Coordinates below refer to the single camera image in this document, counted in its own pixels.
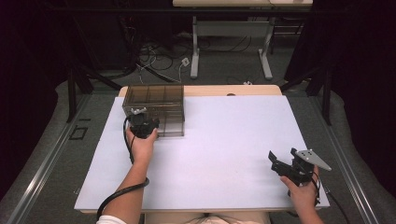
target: table leg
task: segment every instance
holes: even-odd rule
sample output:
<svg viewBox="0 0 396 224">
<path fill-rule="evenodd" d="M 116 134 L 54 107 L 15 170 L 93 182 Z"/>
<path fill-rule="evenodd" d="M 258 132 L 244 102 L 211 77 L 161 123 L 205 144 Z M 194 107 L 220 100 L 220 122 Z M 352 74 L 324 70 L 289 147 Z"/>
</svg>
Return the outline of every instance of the table leg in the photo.
<svg viewBox="0 0 396 224">
<path fill-rule="evenodd" d="M 191 78 L 198 78 L 198 34 L 197 34 L 197 18 L 192 17 L 192 62 L 191 62 Z"/>
<path fill-rule="evenodd" d="M 275 23 L 275 18 L 270 18 L 265 34 L 264 46 L 262 49 L 259 49 L 260 61 L 262 62 L 262 71 L 264 72 L 265 78 L 268 80 L 271 80 L 273 78 L 270 64 L 268 63 L 268 59 L 267 59 L 267 52 L 270 46 L 270 40 L 274 30 L 274 23 Z"/>
</svg>

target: gray carpet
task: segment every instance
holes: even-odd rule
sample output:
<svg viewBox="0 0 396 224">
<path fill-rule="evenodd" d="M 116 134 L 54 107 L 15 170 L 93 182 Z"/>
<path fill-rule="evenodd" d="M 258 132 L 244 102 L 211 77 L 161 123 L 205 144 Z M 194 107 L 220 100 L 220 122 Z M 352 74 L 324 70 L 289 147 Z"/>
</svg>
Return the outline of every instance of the gray carpet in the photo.
<svg viewBox="0 0 396 224">
<path fill-rule="evenodd" d="M 240 38 L 216 37 L 205 39 L 201 44 L 207 45 L 207 43 L 210 43 L 211 49 L 226 50 L 238 43 L 239 40 Z M 182 68 L 182 83 L 186 85 L 242 84 L 248 80 L 253 84 L 282 85 L 284 83 L 283 75 L 289 63 L 295 40 L 295 38 L 280 37 L 276 41 L 275 54 L 269 56 L 269 63 L 274 75 L 271 81 L 264 79 L 258 58 L 257 48 L 262 46 L 262 42 L 253 39 L 249 48 L 242 52 L 205 52 L 202 50 L 198 78 L 190 79 L 189 67 Z M 169 68 L 158 71 L 173 79 L 179 79 L 179 62 L 184 57 L 191 59 L 191 48 L 186 49 L 184 47 L 186 45 L 188 45 L 187 42 L 180 43 L 179 46 L 176 46 L 175 52 L 161 49 L 162 53 L 170 54 L 174 59 Z M 165 68 L 170 62 L 168 58 L 158 56 L 154 65 L 157 68 Z M 112 74 L 111 72 L 105 73 L 106 76 Z M 129 76 L 117 78 L 114 81 L 122 86 L 141 83 L 141 81 L 144 83 L 162 82 L 146 70 L 141 73 L 135 71 Z M 71 129 L 76 127 L 79 129 L 72 138 L 81 136 L 84 130 L 86 131 L 85 136 L 82 140 L 70 140 L 67 137 L 68 140 L 61 148 L 60 156 L 51 168 L 48 179 L 45 179 L 44 187 L 40 190 L 37 198 L 32 201 L 32 206 L 27 208 L 27 213 L 21 219 L 21 222 L 15 223 L 94 223 L 95 217 L 93 215 L 84 215 L 73 209 L 77 198 L 75 190 L 81 187 L 88 172 L 92 155 L 106 123 L 106 116 L 117 92 L 112 91 L 97 80 L 92 80 L 92 84 L 95 86 L 92 95 L 78 95 L 78 99 L 86 99 L 86 104 L 79 110 L 80 114 L 73 124 L 76 126 L 71 127 Z M 60 98 L 53 118 L 31 159 L 27 162 L 7 196 L 0 203 L 0 223 L 7 223 L 9 218 L 12 217 L 12 212 L 20 202 L 41 163 L 57 144 L 59 136 L 62 135 L 67 119 L 66 87 L 65 83 L 58 87 L 57 92 Z M 355 196 L 351 193 L 351 187 L 346 182 L 346 177 L 335 156 L 333 140 L 329 136 L 328 128 L 323 125 L 323 120 L 318 114 L 316 101 L 320 101 L 320 97 L 306 97 L 304 94 L 305 87 L 306 83 L 302 83 L 284 92 L 284 94 L 288 96 L 290 106 L 307 146 L 313 148 L 333 168 L 330 172 L 321 171 L 322 182 L 342 205 L 350 223 L 364 223 L 366 220 L 361 215 L 362 211 L 357 206 Z M 362 184 L 362 190 L 364 190 L 367 200 L 369 200 L 376 213 L 378 223 L 392 223 L 393 220 L 396 220 L 394 214 L 396 202 L 378 185 L 375 177 L 370 173 L 353 147 L 343 102 L 335 94 L 332 95 L 331 101 L 331 120 L 331 130 L 346 154 L 350 166 L 353 167 L 354 174 Z M 320 210 L 320 216 L 326 223 L 346 223 L 334 201 L 329 200 L 331 207 Z M 287 213 L 272 213 L 271 217 L 274 223 L 300 223 L 298 218 Z"/>
</svg>

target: white tabletop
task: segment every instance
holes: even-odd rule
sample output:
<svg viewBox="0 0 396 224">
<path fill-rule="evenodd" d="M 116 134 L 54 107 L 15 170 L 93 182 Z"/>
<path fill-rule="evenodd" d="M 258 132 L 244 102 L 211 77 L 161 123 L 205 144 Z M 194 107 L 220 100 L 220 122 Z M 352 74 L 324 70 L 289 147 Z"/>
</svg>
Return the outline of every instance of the white tabletop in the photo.
<svg viewBox="0 0 396 224">
<path fill-rule="evenodd" d="M 308 7 L 313 0 L 173 0 L 174 7 Z"/>
<path fill-rule="evenodd" d="M 128 172 L 117 97 L 75 205 L 95 212 Z M 185 136 L 159 138 L 148 169 L 143 212 L 289 210 L 287 188 L 271 170 L 272 150 L 291 164 L 306 149 L 285 96 L 185 97 Z M 329 206 L 322 191 L 319 207 Z"/>
</svg>

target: forearm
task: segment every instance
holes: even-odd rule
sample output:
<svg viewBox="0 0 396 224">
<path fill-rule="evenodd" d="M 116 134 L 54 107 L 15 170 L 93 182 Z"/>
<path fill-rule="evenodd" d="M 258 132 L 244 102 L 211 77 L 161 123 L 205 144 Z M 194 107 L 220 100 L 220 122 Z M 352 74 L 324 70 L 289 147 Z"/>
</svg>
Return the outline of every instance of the forearm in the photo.
<svg viewBox="0 0 396 224">
<path fill-rule="evenodd" d="M 149 164 L 136 162 L 121 182 L 119 189 L 144 183 Z M 138 223 L 143 202 L 144 189 L 137 189 L 112 200 L 105 208 L 103 215 L 118 217 L 128 224 Z"/>
</svg>

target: person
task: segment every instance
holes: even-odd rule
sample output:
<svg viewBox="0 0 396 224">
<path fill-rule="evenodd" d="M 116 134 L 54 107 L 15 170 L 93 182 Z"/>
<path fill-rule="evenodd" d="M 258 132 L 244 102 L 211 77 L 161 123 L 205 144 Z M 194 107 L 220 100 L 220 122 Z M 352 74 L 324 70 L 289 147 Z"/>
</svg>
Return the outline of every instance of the person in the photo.
<svg viewBox="0 0 396 224">
<path fill-rule="evenodd" d="M 126 131 L 128 143 L 132 145 L 134 155 L 134 165 L 131 166 L 128 174 L 121 182 L 119 189 L 144 183 L 151 160 L 154 142 L 157 138 L 157 129 L 152 134 L 141 139 L 135 137 L 129 130 Z M 315 166 L 314 172 L 318 175 L 318 167 Z M 314 180 L 318 181 L 318 176 L 313 175 Z M 312 182 L 297 187 L 291 180 L 281 176 L 280 180 L 289 188 L 290 197 L 294 208 L 303 224 L 323 223 L 315 209 L 314 201 L 317 193 Z M 139 223 L 141 207 L 143 202 L 144 189 L 138 189 L 115 198 L 103 210 L 102 215 L 96 224 L 137 224 Z M 190 224 L 267 224 L 270 223 L 268 213 L 265 212 L 226 212 L 208 215 L 200 213 L 179 213 L 177 216 L 161 214 L 147 214 L 149 223 L 190 223 Z"/>
</svg>

